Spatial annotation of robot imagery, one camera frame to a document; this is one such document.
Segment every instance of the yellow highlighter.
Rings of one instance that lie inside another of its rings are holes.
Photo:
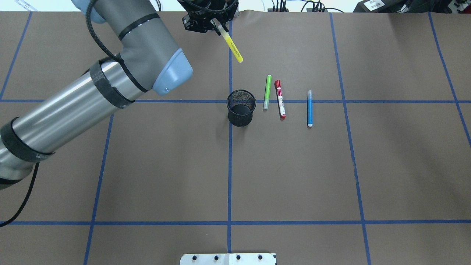
[[[236,45],[232,41],[231,36],[222,28],[221,25],[218,26],[219,31],[221,32],[222,37],[224,40],[226,40],[226,43],[229,45],[229,48],[231,48],[232,53],[234,54],[235,58],[239,63],[242,63],[244,58],[242,58],[242,55],[240,54],[239,50],[237,49]]]

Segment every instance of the blue joint cap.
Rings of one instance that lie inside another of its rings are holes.
[[[87,12],[87,7],[90,4],[90,0],[72,0],[73,5],[75,5],[76,8],[80,9],[82,13],[85,15]],[[98,12],[93,8],[90,13],[90,20],[102,24],[105,22],[105,19],[98,14]]]
[[[172,55],[160,72],[152,89],[163,96],[186,82],[192,75],[193,68],[191,68],[183,50],[180,48]]]

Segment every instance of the blue marker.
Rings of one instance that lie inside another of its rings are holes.
[[[312,127],[312,90],[308,90],[308,127]]]

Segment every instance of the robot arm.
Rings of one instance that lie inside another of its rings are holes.
[[[238,5],[237,0],[178,1],[188,11],[183,18],[186,29],[218,34],[213,19],[227,31],[225,22],[233,18]],[[98,61],[62,91],[1,127],[0,190],[25,178],[34,164],[145,92],[152,89],[165,95],[192,75],[183,51],[148,0],[92,0],[90,6],[85,2],[90,9],[94,5],[95,21],[108,22],[123,50],[110,60]]]

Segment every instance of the red marker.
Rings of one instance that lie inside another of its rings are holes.
[[[283,94],[281,93],[281,82],[275,81],[276,95],[278,96],[278,105],[280,106],[280,117],[286,118],[286,112],[284,111]]]

